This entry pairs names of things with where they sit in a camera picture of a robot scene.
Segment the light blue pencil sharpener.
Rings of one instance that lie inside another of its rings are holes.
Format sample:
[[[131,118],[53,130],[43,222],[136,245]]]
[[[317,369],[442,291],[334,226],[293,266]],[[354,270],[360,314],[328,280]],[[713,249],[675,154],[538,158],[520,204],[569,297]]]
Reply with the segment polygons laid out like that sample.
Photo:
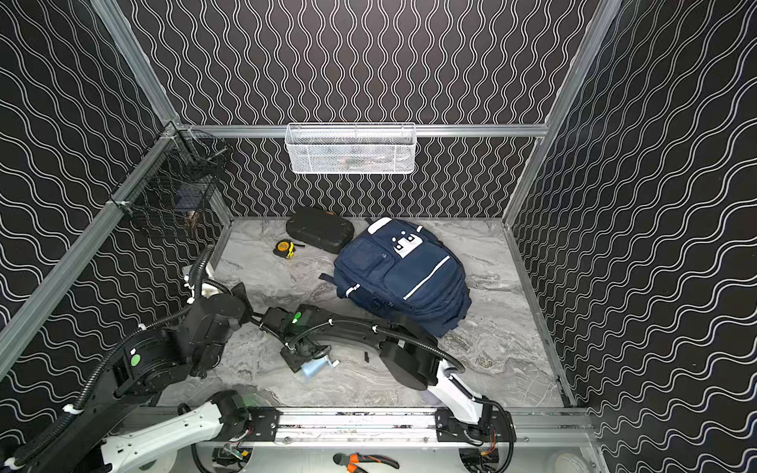
[[[301,371],[306,380],[312,380],[320,372],[326,369],[334,370],[339,364],[339,360],[331,360],[329,356],[323,356],[303,364]]]

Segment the navy blue backpack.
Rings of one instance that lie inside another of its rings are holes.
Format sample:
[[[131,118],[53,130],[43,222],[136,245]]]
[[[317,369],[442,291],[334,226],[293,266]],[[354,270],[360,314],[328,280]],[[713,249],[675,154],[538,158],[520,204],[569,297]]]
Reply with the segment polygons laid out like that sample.
[[[390,217],[342,248],[321,280],[337,297],[387,320],[406,315],[441,338],[457,328],[471,307],[462,262],[425,226]]]

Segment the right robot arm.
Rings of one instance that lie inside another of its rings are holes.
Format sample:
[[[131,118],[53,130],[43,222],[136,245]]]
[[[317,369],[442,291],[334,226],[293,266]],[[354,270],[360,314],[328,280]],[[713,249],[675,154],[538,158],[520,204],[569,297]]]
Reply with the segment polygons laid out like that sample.
[[[347,317],[315,305],[300,305],[295,311],[272,307],[257,325],[282,344],[280,355],[292,372],[303,374],[306,366],[327,360],[332,342],[375,351],[396,382],[428,392],[441,402],[433,414],[433,430],[442,443],[486,447],[489,451],[516,443],[510,412],[467,386],[461,379],[464,364],[404,315],[386,321]]]

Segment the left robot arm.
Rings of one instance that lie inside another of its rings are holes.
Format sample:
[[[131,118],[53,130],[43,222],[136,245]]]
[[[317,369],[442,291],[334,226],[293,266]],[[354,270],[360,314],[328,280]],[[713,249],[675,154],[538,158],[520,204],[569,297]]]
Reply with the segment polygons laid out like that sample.
[[[5,472],[72,472],[138,407],[187,378],[203,378],[221,361],[246,322],[246,300],[214,281],[208,246],[193,263],[187,304],[119,341],[57,421],[4,460]]]

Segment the black zippered case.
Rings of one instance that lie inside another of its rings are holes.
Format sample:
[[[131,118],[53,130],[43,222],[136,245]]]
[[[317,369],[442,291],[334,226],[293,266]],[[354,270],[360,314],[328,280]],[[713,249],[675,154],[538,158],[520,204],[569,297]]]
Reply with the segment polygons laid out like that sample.
[[[354,238],[355,228],[345,218],[325,210],[303,207],[286,222],[286,232],[306,246],[339,254]]]

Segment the yellow black tape measure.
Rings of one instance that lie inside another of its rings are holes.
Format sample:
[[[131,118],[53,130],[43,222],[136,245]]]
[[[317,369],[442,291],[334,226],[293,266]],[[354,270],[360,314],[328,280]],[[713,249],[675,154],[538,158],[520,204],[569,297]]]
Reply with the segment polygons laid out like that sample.
[[[284,258],[292,259],[298,248],[304,248],[303,244],[293,242],[293,240],[280,240],[273,248],[273,254]]]

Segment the white roll right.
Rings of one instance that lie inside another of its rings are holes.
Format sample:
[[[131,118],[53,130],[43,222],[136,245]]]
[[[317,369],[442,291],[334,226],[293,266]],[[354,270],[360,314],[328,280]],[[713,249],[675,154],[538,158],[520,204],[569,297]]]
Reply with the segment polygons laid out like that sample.
[[[592,473],[591,463],[579,453],[562,451],[552,454],[545,463],[545,471],[549,473]]]

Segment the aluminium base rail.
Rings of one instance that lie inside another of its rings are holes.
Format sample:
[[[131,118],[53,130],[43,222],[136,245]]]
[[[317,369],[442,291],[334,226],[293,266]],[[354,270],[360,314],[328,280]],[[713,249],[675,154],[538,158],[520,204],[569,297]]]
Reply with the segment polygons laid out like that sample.
[[[593,423],[581,410],[516,409],[509,417],[491,413],[480,432],[432,408],[252,408],[238,433],[211,423],[211,411],[197,408],[181,417],[107,438],[102,448],[130,457],[178,451],[196,443],[265,447],[499,447],[582,445]]]

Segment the orange handled pliers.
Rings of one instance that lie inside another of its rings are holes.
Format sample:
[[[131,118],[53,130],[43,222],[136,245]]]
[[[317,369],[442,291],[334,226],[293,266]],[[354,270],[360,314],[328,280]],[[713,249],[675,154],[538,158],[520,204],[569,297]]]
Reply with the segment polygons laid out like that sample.
[[[345,467],[349,473],[367,473],[367,470],[362,467],[363,463],[380,464],[395,470],[400,469],[398,461],[380,454],[335,453],[332,460],[336,465]]]

